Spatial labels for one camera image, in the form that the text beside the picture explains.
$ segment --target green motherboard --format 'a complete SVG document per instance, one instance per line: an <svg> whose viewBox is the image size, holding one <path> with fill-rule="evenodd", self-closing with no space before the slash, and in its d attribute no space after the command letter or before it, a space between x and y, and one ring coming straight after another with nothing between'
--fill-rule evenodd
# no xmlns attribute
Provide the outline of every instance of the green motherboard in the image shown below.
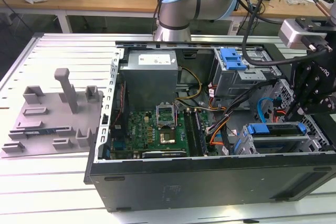
<svg viewBox="0 0 336 224"><path fill-rule="evenodd" d="M199 115L202 130L205 130L209 126L207 113L199 111ZM140 153L150 151L184 151L187 153L187 156L190 156L183 111L178 111L176 116L177 124L172 127L174 130L170 130L170 128L163 130L157 125L156 111L130 112L127 139L122 150L111 150L111 158L141 158ZM170 120L173 120L171 111L160 113L160 121ZM167 132L174 134L171 137L173 141L164 140L164 136L168 135Z"/></svg>

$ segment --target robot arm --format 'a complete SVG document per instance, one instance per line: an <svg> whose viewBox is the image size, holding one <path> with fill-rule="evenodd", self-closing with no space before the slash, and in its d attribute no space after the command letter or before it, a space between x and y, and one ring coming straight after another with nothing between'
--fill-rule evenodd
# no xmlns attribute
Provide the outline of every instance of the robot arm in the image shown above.
<svg viewBox="0 0 336 224"><path fill-rule="evenodd" d="M293 102L290 105L287 121L299 120L304 114L336 112L336 27L331 9L331 18L298 17L286 19L281 26L279 37L292 49L309 49L307 53L325 50L313 61L294 63L291 70L290 87L293 89Z"/></svg>
<svg viewBox="0 0 336 224"><path fill-rule="evenodd" d="M192 19L216 20L229 16L236 0L162 0L156 41L190 41Z"/></svg>

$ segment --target motherboard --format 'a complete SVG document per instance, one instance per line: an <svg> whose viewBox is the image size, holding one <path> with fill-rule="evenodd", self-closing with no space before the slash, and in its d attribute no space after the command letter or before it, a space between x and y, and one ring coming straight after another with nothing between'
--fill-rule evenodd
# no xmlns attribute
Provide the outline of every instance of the motherboard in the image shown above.
<svg viewBox="0 0 336 224"><path fill-rule="evenodd" d="M190 156L188 145L188 123L185 111L132 111L128 118L127 138L124 142L113 142L112 159L137 159L165 155ZM209 126L206 111L197 112L200 130ZM174 125L161 125L159 122L175 122Z"/></svg>

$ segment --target table leg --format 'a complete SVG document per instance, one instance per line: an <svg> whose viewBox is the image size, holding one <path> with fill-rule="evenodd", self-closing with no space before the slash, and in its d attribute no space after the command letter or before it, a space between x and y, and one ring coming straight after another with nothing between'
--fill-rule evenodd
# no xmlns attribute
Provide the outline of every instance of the table leg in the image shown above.
<svg viewBox="0 0 336 224"><path fill-rule="evenodd" d="M227 32L228 35L237 35L238 28L240 26L241 18L240 17L233 17L230 23L229 31Z"/></svg>
<svg viewBox="0 0 336 224"><path fill-rule="evenodd" d="M106 17L104 17L104 27L103 28L107 29L107 18Z"/></svg>
<svg viewBox="0 0 336 224"><path fill-rule="evenodd" d="M10 26L13 23L8 13L0 13L0 19Z"/></svg>
<svg viewBox="0 0 336 224"><path fill-rule="evenodd" d="M62 32L64 34L72 33L71 24L70 24L70 21L69 21L69 16L63 15L63 14L58 14L57 17L58 17L59 24L61 25Z"/></svg>

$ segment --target floor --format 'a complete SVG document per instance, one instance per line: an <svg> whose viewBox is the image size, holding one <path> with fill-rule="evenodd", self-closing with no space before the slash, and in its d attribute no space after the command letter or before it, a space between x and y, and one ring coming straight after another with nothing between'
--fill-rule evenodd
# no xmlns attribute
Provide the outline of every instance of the floor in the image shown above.
<svg viewBox="0 0 336 224"><path fill-rule="evenodd" d="M20 14L20 17L34 32L61 33L55 16ZM6 25L0 19L0 79L32 37L32 33L15 15L11 18L13 20L11 26ZM104 28L102 17L71 16L70 22L74 33L150 34L152 30L152 19L150 18L107 17L107 28ZM191 22L192 34L225 35L228 28L229 22L227 21L193 20ZM277 36L279 28L279 25L260 23L253 35ZM242 29L239 35L243 35L244 32Z"/></svg>

